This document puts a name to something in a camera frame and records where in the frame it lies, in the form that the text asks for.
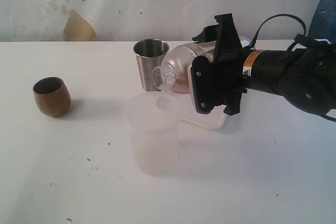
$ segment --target white table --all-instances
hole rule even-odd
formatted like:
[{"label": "white table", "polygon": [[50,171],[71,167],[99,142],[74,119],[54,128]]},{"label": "white table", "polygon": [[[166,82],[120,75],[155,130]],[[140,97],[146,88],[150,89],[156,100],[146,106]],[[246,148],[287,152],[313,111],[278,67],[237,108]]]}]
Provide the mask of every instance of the white table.
[{"label": "white table", "polygon": [[[179,166],[138,171],[123,122],[143,92],[133,44],[0,43],[0,223],[336,223],[336,124],[275,95],[249,91],[219,131],[182,122]],[[72,97],[60,118],[34,102],[47,76]]]}]

